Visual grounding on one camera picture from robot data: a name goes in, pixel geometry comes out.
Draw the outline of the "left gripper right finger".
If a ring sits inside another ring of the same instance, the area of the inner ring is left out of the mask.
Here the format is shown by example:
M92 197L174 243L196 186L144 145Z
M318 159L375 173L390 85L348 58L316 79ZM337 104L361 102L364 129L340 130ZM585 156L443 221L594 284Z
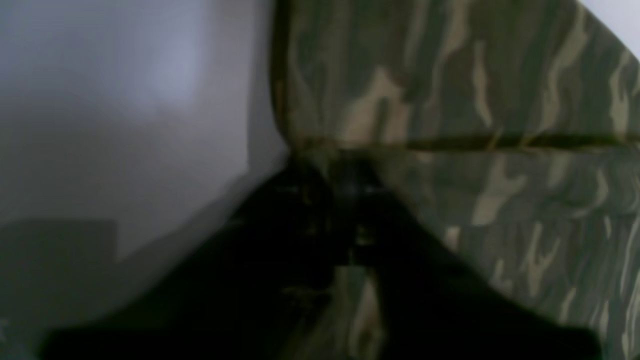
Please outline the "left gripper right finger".
M384 360L599 360L585 328L558 325L516 304L448 250L382 183L372 162L345 162L354 259L374 278Z

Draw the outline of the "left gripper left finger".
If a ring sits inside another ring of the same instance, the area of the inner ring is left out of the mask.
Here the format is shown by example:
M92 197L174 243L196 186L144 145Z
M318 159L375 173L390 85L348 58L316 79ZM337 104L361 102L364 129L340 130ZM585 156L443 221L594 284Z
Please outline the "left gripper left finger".
M322 175L292 158L151 289L53 330L42 360L279 360L332 300Z

